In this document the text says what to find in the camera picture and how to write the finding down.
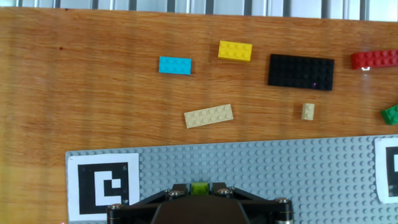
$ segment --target lime green lego piece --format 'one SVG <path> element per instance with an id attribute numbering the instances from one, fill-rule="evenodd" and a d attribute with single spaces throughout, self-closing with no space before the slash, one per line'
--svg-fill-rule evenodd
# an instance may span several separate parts
<path id="1" fill-rule="evenodd" d="M 208 182 L 197 182 L 191 184 L 191 195 L 208 195 L 208 194 L 209 194 Z"/>
<path id="2" fill-rule="evenodd" d="M 383 116 L 384 121 L 388 125 L 393 125 L 398 123 L 398 105 L 381 111 L 381 116 Z"/>

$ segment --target cyan lego brick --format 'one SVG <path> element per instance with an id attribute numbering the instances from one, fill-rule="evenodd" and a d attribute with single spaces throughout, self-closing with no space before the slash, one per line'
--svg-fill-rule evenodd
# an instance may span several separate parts
<path id="1" fill-rule="evenodd" d="M 225 182 L 260 197 L 291 199 L 295 223 L 387 224 L 398 223 L 398 205 L 377 199 L 374 140 L 396 137 L 135 147 L 65 156 L 139 153 L 141 199 L 176 183 Z"/>
<path id="2" fill-rule="evenodd" d="M 159 72 L 179 75 L 191 75 L 190 58 L 160 57 Z"/>

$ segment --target lego brick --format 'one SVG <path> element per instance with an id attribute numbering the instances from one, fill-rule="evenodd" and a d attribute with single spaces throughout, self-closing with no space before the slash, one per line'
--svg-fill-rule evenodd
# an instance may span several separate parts
<path id="1" fill-rule="evenodd" d="M 398 50 L 358 52 L 351 55 L 352 69 L 389 67 L 398 65 Z"/>
<path id="2" fill-rule="evenodd" d="M 384 121 L 388 125 L 393 125 L 398 123 L 398 105 L 393 106 L 392 108 L 388 108 L 384 111 L 381 111 L 381 115 L 384 118 Z"/>
<path id="3" fill-rule="evenodd" d="M 191 195 L 208 195 L 209 183 L 208 182 L 195 182 L 191 184 Z"/>
<path id="4" fill-rule="evenodd" d="M 230 104 L 186 112 L 184 116 L 187 128 L 194 128 L 234 119 Z"/>
<path id="5" fill-rule="evenodd" d="M 159 72 L 179 75 L 191 75 L 190 58 L 160 57 Z"/>
<path id="6" fill-rule="evenodd" d="M 229 41 L 220 41 L 218 58 L 235 60 L 239 62 L 250 62 L 252 44 L 242 44 Z"/>
<path id="7" fill-rule="evenodd" d="M 313 112 L 315 111 L 315 105 L 312 103 L 304 103 L 301 119 L 313 120 Z"/>
<path id="8" fill-rule="evenodd" d="M 268 85 L 332 90 L 332 59 L 271 54 Z"/>
<path id="9" fill-rule="evenodd" d="M 374 140 L 397 137 L 135 147 L 65 156 L 139 153 L 141 200 L 177 183 L 226 182 L 263 198 L 291 199 L 295 223 L 388 224 L 398 223 L 398 205 L 377 198 Z"/>

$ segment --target wooden table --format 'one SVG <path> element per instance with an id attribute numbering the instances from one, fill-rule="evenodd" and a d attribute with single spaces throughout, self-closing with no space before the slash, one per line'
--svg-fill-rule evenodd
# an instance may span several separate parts
<path id="1" fill-rule="evenodd" d="M 67 222 L 66 151 L 396 134 L 398 67 L 350 69 L 398 49 L 398 23 L 0 8 L 1 223 Z M 218 60 L 220 40 L 253 44 Z M 335 59 L 333 91 L 267 85 L 271 53 Z M 192 58 L 192 75 L 158 72 Z M 231 103 L 234 120 L 187 129 L 183 113 Z M 303 121 L 303 103 L 315 119 Z"/>

